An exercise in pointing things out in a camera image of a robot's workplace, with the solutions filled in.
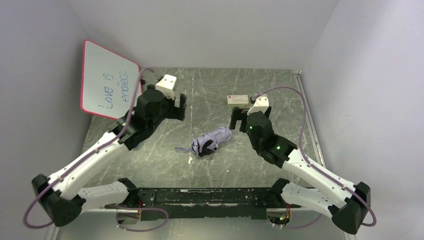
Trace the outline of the light purple folding umbrella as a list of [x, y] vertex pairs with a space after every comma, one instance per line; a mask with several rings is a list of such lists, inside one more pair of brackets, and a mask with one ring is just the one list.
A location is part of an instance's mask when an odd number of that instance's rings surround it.
[[220, 127], [217, 130], [207, 132], [194, 138], [188, 148], [175, 147], [177, 153], [194, 153], [199, 157], [209, 156], [216, 152], [219, 145], [231, 140], [233, 132], [228, 127]]

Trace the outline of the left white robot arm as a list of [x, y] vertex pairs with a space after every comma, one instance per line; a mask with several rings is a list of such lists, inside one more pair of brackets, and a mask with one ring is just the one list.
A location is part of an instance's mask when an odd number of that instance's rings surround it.
[[36, 201], [51, 223], [63, 227], [81, 213], [117, 204], [136, 207], [139, 189], [128, 178], [94, 188], [85, 184], [117, 156], [130, 152], [147, 140], [166, 119], [185, 119], [187, 96], [180, 94], [175, 105], [173, 89], [150, 84], [124, 116], [117, 119], [103, 136], [73, 162], [49, 176], [39, 174], [31, 181]]

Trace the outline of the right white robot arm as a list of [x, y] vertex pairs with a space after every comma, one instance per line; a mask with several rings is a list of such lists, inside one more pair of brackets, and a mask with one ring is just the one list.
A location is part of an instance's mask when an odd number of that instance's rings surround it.
[[273, 201], [314, 210], [330, 218], [340, 230], [357, 234], [370, 213], [371, 188], [362, 181], [355, 184], [305, 160], [295, 143], [275, 134], [270, 111], [268, 108], [265, 112], [248, 113], [247, 109], [234, 107], [229, 128], [235, 129], [237, 121], [241, 121], [240, 131], [248, 135], [252, 148], [261, 158], [312, 185], [305, 188], [281, 178], [270, 188]]

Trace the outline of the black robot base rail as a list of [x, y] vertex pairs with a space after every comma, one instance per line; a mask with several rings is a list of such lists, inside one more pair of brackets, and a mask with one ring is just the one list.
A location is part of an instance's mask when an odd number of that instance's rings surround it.
[[137, 196], [120, 203], [141, 208], [141, 220], [239, 218], [267, 220], [288, 206], [268, 187], [239, 188], [139, 188]]

